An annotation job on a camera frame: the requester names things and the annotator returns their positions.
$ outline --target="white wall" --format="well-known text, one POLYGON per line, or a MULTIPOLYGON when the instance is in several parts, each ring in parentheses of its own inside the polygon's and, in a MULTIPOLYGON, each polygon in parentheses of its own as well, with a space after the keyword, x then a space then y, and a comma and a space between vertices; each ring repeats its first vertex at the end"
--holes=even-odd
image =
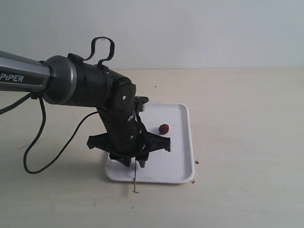
POLYGON ((303 0, 2 0, 0 50, 86 57, 102 35, 114 69, 303 65, 303 11, 303 0))

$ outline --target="red object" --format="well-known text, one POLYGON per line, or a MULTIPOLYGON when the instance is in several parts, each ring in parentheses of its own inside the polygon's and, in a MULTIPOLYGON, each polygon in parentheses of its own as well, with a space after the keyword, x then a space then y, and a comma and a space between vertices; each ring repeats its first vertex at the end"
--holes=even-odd
POLYGON ((169 132, 169 125, 167 124, 162 124, 159 128, 158 131, 160 132, 160 134, 166 134, 169 132))

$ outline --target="red crumb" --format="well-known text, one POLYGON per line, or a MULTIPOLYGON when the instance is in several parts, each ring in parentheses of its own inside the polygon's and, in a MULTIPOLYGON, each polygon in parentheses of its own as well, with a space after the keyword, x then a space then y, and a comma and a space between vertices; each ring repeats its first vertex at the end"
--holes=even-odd
POLYGON ((158 131, 160 132, 160 134, 166 134, 169 132, 169 125, 167 124, 162 124, 159 128, 158 131))

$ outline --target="table surface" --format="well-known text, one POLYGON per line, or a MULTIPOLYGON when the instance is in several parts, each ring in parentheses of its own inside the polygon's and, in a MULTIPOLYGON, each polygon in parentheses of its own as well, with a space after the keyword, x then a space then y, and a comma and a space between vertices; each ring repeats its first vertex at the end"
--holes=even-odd
MULTIPOLYGON (((89 150, 105 131, 98 116, 38 175, 22 157, 41 122, 29 100, 0 117, 0 227, 304 227, 304 67, 120 71, 152 102, 190 110, 195 183, 113 182, 107 154, 89 150)), ((0 92, 0 107, 22 93, 0 92)), ((93 108, 46 105, 47 124, 29 155, 49 162, 93 108)))

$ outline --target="white tray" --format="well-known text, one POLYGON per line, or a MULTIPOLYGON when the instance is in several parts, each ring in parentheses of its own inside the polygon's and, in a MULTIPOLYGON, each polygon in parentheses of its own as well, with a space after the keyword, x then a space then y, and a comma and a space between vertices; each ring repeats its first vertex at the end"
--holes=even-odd
MULTIPOLYGON (((171 138, 171 152, 151 152, 145 168, 137 164, 136 182, 181 184, 192 180, 194 160, 190 132, 189 111, 184 104, 147 103, 140 113, 147 130, 159 134, 161 124, 169 125, 165 137, 171 138)), ((134 180, 134 159, 129 168, 115 160, 107 159, 105 173, 114 181, 134 180)))

